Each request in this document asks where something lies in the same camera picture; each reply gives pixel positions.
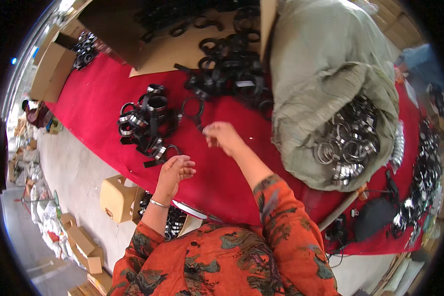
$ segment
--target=cardboard sheet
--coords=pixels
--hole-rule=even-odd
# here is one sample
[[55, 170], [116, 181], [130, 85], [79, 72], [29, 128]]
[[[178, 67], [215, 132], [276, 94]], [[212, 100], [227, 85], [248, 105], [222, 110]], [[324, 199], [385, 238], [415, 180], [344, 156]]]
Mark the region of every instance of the cardboard sheet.
[[[249, 50], [261, 53], [266, 46], [272, 24], [276, 16], [276, 0], [262, 0], [259, 27], [261, 42], [250, 44]], [[154, 39], [145, 44], [140, 37], [146, 32], [134, 22], [133, 16], [140, 7], [132, 1], [101, 2], [94, 1], [81, 12], [78, 20], [94, 33], [112, 51], [133, 67], [130, 77], [174, 71], [175, 63], [196, 69], [197, 63], [205, 55], [199, 49], [199, 42], [205, 38], [224, 38], [233, 34], [233, 16], [235, 11], [218, 13], [211, 10], [207, 13], [210, 19], [224, 23], [225, 30], [219, 32], [214, 26], [198, 29], [190, 25], [181, 36], [169, 36], [174, 24], [155, 32]]]

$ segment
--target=open cardboard box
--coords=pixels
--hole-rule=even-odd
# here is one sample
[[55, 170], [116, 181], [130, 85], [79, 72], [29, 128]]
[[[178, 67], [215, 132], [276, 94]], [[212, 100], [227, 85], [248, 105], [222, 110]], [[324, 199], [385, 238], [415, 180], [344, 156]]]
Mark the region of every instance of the open cardboard box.
[[[154, 39], [145, 44], [140, 40], [145, 29], [133, 20], [135, 13], [140, 10], [141, 6], [137, 1], [95, 0], [88, 3], [77, 18], [134, 68], [130, 76], [174, 71], [175, 63], [196, 69], [197, 62], [204, 56], [198, 46], [202, 39], [223, 38], [234, 33], [232, 20], [235, 12], [224, 12], [212, 16], [224, 23], [225, 30], [222, 32], [217, 31], [214, 26], [204, 29], [189, 26], [184, 34], [174, 38], [169, 36], [173, 25], [157, 31]], [[260, 0], [261, 41], [251, 46], [252, 50], [260, 52], [262, 60], [276, 10], [276, 0]]]
[[71, 50], [75, 44], [77, 39], [56, 33], [36, 69], [29, 93], [31, 98], [50, 103], [58, 101], [76, 59], [76, 53]]
[[61, 214], [61, 223], [65, 230], [77, 226], [76, 218], [74, 218], [71, 213]]
[[112, 288], [112, 277], [105, 271], [101, 274], [87, 274], [87, 281], [91, 283], [102, 296], [105, 296]]
[[101, 296], [102, 294], [95, 288], [92, 283], [84, 282], [79, 286], [75, 286], [68, 291], [68, 296]]
[[49, 31], [46, 37], [44, 38], [43, 42], [41, 42], [40, 47], [38, 48], [38, 52], [35, 55], [35, 59], [33, 60], [33, 65], [37, 66], [41, 62], [41, 58], [43, 57], [45, 51], [48, 49], [49, 44], [53, 41], [53, 38], [56, 36], [56, 34], [59, 32], [59, 27], [57, 25], [53, 25]]
[[104, 250], [99, 247], [82, 227], [77, 225], [67, 229], [71, 250], [79, 262], [91, 274], [102, 273], [104, 265]]

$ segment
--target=plastic bag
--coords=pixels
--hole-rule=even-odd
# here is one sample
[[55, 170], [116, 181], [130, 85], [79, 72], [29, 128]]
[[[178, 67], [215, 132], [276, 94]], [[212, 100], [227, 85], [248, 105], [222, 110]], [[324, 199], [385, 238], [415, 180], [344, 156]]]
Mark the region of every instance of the plastic bag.
[[378, 5], [370, 3], [367, 0], [356, 0], [355, 4], [361, 9], [365, 10], [369, 15], [376, 14], [378, 12]]
[[24, 170], [18, 176], [17, 180], [15, 181], [15, 184], [17, 186], [24, 186], [26, 184], [26, 177], [28, 177], [28, 172], [26, 170]]
[[40, 152], [39, 150], [25, 150], [23, 151], [23, 161], [26, 163], [39, 163]]

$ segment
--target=blue object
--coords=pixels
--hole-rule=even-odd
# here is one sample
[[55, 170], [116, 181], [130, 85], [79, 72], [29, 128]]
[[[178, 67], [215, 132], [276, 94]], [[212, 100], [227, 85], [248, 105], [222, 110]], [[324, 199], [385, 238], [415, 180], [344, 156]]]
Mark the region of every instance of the blue object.
[[403, 61], [412, 76], [411, 81], [409, 78], [408, 81], [416, 92], [426, 92], [426, 87], [430, 83], [439, 86], [444, 92], [444, 76], [431, 44], [405, 49]]
[[51, 124], [53, 124], [53, 118], [51, 118], [51, 120], [48, 122], [47, 126], [46, 126], [46, 131], [49, 132], [49, 129], [51, 128]]
[[33, 53], [33, 58], [35, 58], [35, 56], [36, 56], [36, 54], [38, 53], [38, 50], [39, 50], [39, 49], [40, 49], [39, 47], [36, 48], [35, 53]]

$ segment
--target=stool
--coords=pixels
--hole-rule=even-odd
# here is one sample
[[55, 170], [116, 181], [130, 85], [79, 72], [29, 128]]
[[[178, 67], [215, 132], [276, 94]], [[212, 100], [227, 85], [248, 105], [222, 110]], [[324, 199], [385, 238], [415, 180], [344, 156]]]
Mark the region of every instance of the stool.
[[140, 189], [125, 186], [126, 180], [122, 175], [113, 176], [102, 181], [100, 188], [100, 207], [117, 223], [133, 220], [131, 205]]

